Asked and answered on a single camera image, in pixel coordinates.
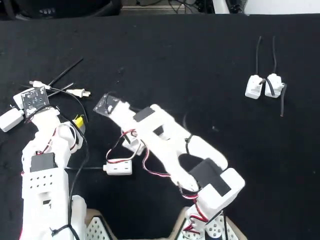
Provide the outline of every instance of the plug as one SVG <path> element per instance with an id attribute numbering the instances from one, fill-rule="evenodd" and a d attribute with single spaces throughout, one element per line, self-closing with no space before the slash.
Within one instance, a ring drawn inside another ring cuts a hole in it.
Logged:
<path id="1" fill-rule="evenodd" d="M 271 90 L 269 84 L 265 85 L 264 95 L 271 98 L 277 98 L 280 96 L 282 89 L 284 88 L 285 84 L 282 82 L 281 77 L 275 73 L 272 73 L 268 76 L 268 79 L 273 87 L 274 96 L 271 94 Z"/>
<path id="2" fill-rule="evenodd" d="M 246 84 L 245 96 L 252 99 L 258 99 L 262 90 L 262 78 L 258 75 L 250 76 L 248 83 Z"/>
<path id="3" fill-rule="evenodd" d="M 132 161 L 123 161 L 118 163 L 106 163 L 103 165 L 103 171 L 108 175 L 132 175 Z"/>
<path id="4" fill-rule="evenodd" d="M 31 84 L 34 88 L 41 88 L 44 87 L 45 89 L 49 90 L 51 89 L 51 86 L 46 85 L 40 81 L 29 81 L 29 84 Z"/>
<path id="5" fill-rule="evenodd" d="M 5 133 L 24 119 L 24 111 L 12 108 L 0 116 L 0 129 Z"/>
<path id="6" fill-rule="evenodd" d="M 79 98 L 89 97 L 91 95 L 91 92 L 90 91 L 86 91 L 84 88 L 83 89 L 68 89 L 66 92 L 70 93 L 72 95 L 75 95 L 75 96 L 77 96 Z"/>

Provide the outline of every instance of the mounting plate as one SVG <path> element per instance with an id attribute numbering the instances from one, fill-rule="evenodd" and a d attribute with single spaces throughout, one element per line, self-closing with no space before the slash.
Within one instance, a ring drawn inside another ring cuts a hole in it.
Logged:
<path id="1" fill-rule="evenodd" d="M 94 216 L 86 228 L 86 240 L 112 240 L 108 230 L 105 228 L 103 220 L 99 216 Z"/>
<path id="2" fill-rule="evenodd" d="M 25 117 L 29 117 L 34 111 L 48 105 L 48 95 L 44 86 L 37 87 L 21 94 Z"/>

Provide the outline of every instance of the wire connector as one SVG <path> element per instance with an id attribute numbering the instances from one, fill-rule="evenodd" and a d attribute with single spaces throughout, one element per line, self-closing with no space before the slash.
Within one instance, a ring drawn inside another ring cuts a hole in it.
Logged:
<path id="1" fill-rule="evenodd" d="M 263 79 L 258 75 L 250 76 L 245 89 L 245 96 L 252 99 L 258 99 L 261 95 Z"/>
<path id="2" fill-rule="evenodd" d="M 278 98 L 281 94 L 282 89 L 285 86 L 285 84 L 281 80 L 281 77 L 275 73 L 272 73 L 267 77 L 267 79 L 270 81 L 273 87 L 274 95 L 272 95 L 272 92 L 268 84 L 265 85 L 264 95 L 275 99 Z"/>
<path id="3" fill-rule="evenodd" d="M 91 95 L 91 92 L 90 91 L 86 91 L 84 88 L 83 89 L 68 89 L 66 92 L 70 93 L 72 95 L 75 95 L 75 96 L 77 96 L 79 98 L 89 97 Z"/>
<path id="4" fill-rule="evenodd" d="M 47 90 L 51 89 L 51 86 L 46 85 L 46 84 L 42 83 L 41 81 L 29 81 L 29 84 L 31 84 L 34 88 L 44 87 Z"/>

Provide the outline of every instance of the power cord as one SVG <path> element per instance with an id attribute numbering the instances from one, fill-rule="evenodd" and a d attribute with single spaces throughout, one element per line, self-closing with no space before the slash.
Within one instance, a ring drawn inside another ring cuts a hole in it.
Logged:
<path id="1" fill-rule="evenodd" d="M 77 173 L 72 181 L 72 184 L 71 184 L 71 190 L 70 190 L 70 194 L 69 194 L 69 199 L 68 199 L 68 223 L 67 225 L 65 226 L 62 226 L 60 227 L 59 229 L 55 229 L 55 230 L 51 230 L 52 231 L 52 234 L 53 236 L 58 234 L 60 231 L 62 231 L 63 229 L 66 229 L 66 228 L 69 228 L 73 234 L 73 236 L 75 237 L 76 240 L 80 240 L 77 232 L 74 230 L 74 228 L 71 226 L 71 216 L 72 216 L 72 195 L 73 195 L 73 192 L 74 192 L 74 189 L 75 189 L 75 185 L 76 185 L 76 182 L 79 178 L 79 175 L 80 175 L 80 172 L 81 170 L 84 168 L 84 166 L 87 164 L 87 162 L 89 161 L 90 159 L 90 151 L 89 151 L 89 145 L 88 145 L 88 142 L 87 142 L 87 139 L 85 137 L 85 135 L 83 134 L 83 132 L 78 128 L 78 126 L 70 119 L 68 119 L 64 114 L 61 113 L 60 109 L 56 106 L 56 105 L 52 105 L 52 104 L 49 104 L 49 105 L 45 105 L 45 106 L 42 106 L 40 108 L 38 108 L 36 111 L 34 111 L 27 119 L 26 121 L 27 122 L 30 122 L 32 117 L 39 113 L 40 111 L 46 109 L 46 108 L 54 108 L 56 110 L 58 110 L 60 112 L 60 116 L 62 118 L 64 118 L 66 121 L 69 121 L 73 126 L 74 128 L 79 132 L 79 134 L 81 135 L 81 137 L 83 138 L 83 141 L 85 143 L 85 157 L 79 167 L 79 169 L 77 170 Z"/>

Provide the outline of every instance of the black cable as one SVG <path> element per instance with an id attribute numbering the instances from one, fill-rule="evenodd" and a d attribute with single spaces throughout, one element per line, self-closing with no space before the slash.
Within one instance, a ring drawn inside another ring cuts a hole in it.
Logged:
<path id="1" fill-rule="evenodd" d="M 160 3 L 162 0 L 158 0 L 158 1 L 155 1 L 153 3 L 150 3 L 150 4 L 145 4 L 145 5 L 141 5 L 141 4 L 138 4 L 140 7 L 147 7 L 147 6 L 152 6 L 152 5 L 156 5 L 158 3 Z"/>
<path id="2" fill-rule="evenodd" d="M 82 108 L 82 110 L 83 110 L 83 114 L 84 114 L 84 117 L 85 117 L 86 122 L 87 122 L 87 123 L 89 122 L 89 120 L 88 120 L 88 115 L 87 115 L 87 111 L 86 111 L 84 105 L 81 103 L 81 101 L 80 101 L 75 95 L 73 95 L 73 94 L 71 94 L 71 93 L 69 93 L 69 92 L 66 92 L 66 91 L 64 91 L 64 90 L 61 90 L 61 89 L 59 89 L 59 88 L 51 87 L 51 89 L 52 89 L 52 90 L 55 90 L 55 91 L 58 91 L 58 92 L 61 92 L 61 93 L 64 93 L 64 94 L 67 94 L 67 95 L 73 97 L 73 98 L 80 104 L 80 106 L 81 106 L 81 108 Z"/>
<path id="3" fill-rule="evenodd" d="M 193 137 L 192 134 L 190 134 L 190 136 L 188 138 L 185 138 L 184 141 L 185 141 L 185 151 L 187 154 L 190 154 L 189 152 L 189 143 L 190 143 L 190 140 L 191 138 Z"/>
<path id="4" fill-rule="evenodd" d="M 223 210 L 223 223 L 224 223 L 224 235 L 225 235 L 225 240 L 229 240 L 228 230 L 227 230 L 226 210 Z"/>
<path id="5" fill-rule="evenodd" d="M 287 84 L 284 83 L 284 87 L 282 88 L 282 91 L 281 91 L 281 114 L 280 114 L 281 117 L 284 116 L 286 90 L 287 90 Z"/>
<path id="6" fill-rule="evenodd" d="M 3 0 L 4 9 L 6 14 L 11 20 L 16 20 L 16 15 L 14 12 L 14 8 L 12 7 L 11 0 Z"/>
<path id="7" fill-rule="evenodd" d="M 69 72 L 71 69 L 73 69 L 75 66 L 77 66 L 84 58 L 81 57 L 79 60 L 74 62 L 71 66 L 66 68 L 62 73 L 60 73 L 58 76 L 56 76 L 49 84 L 48 86 L 52 86 L 56 81 L 58 81 L 60 78 L 62 78 L 67 72 Z"/>
<path id="8" fill-rule="evenodd" d="M 69 166 L 66 166 L 64 169 L 65 170 L 71 170 L 71 171 L 79 170 L 79 168 L 69 167 Z M 103 170 L 103 169 L 104 169 L 103 166 L 85 166 L 85 167 L 82 168 L 82 170 Z"/>
<path id="9" fill-rule="evenodd" d="M 268 78 L 264 78 L 259 84 L 263 84 L 265 82 L 268 83 L 271 95 L 274 96 L 275 95 L 275 90 L 274 90 L 274 87 L 272 86 L 272 84 L 271 84 L 271 82 L 270 82 L 270 80 Z"/>
<path id="10" fill-rule="evenodd" d="M 72 120 L 69 120 L 64 114 L 62 114 L 60 109 L 55 105 L 49 104 L 49 105 L 45 105 L 45 106 L 42 106 L 42 107 L 38 108 L 36 111 L 34 111 L 32 114 L 30 114 L 30 116 L 26 119 L 26 122 L 29 122 L 35 114 L 41 112 L 42 110 L 44 110 L 46 108 L 50 108 L 50 107 L 54 108 L 54 109 L 57 109 L 60 112 L 60 116 L 62 118 L 64 118 L 66 121 L 70 122 L 74 126 L 74 128 L 79 132 L 79 134 L 81 135 L 81 137 L 83 138 L 83 141 L 85 143 L 85 157 L 84 157 L 84 159 L 83 159 L 83 161 L 82 161 L 82 163 L 81 163 L 81 165 L 80 165 L 80 167 L 79 167 L 79 169 L 78 169 L 78 171 L 77 171 L 77 173 L 76 173 L 76 175 L 75 175 L 75 177 L 73 179 L 73 182 L 72 182 L 72 185 L 71 185 L 70 194 L 69 194 L 69 199 L 68 199 L 68 224 L 67 225 L 70 228 L 70 230 L 71 230 L 72 234 L 74 235 L 74 237 L 77 240 L 79 240 L 79 236 L 77 235 L 76 231 L 71 226 L 72 195 L 73 195 L 73 192 L 74 192 L 74 188 L 75 188 L 77 179 L 78 179 L 78 177 L 80 175 L 80 172 L 84 168 L 85 164 L 87 164 L 87 162 L 90 159 L 89 145 L 88 145 L 88 142 L 87 142 L 87 139 L 86 139 L 84 133 L 78 128 L 78 126 Z"/>
<path id="11" fill-rule="evenodd" d="M 66 89 L 70 88 L 73 84 L 74 84 L 73 82 L 72 82 L 72 83 L 69 83 L 67 86 L 64 86 L 64 87 L 61 88 L 60 90 L 66 90 Z M 52 96 L 54 96 L 54 95 L 56 95 L 56 94 L 58 94 L 58 93 L 60 93 L 60 91 L 55 91 L 55 92 L 49 94 L 49 95 L 48 95 L 48 98 L 50 98 L 50 97 L 52 97 Z"/>
<path id="12" fill-rule="evenodd" d="M 272 37 L 272 56 L 273 56 L 273 73 L 277 71 L 277 57 L 276 57 L 276 36 Z"/>
<path id="13" fill-rule="evenodd" d="M 255 47 L 255 74 L 259 75 L 259 47 L 261 44 L 262 36 L 259 36 L 258 42 Z"/>
<path id="14" fill-rule="evenodd" d="M 177 12 L 177 11 L 175 10 L 175 8 L 172 6 L 171 1 L 172 1 L 172 0 L 168 0 L 168 4 L 169 4 L 170 7 L 172 8 L 172 10 L 173 10 L 176 14 L 178 14 L 178 12 Z"/>

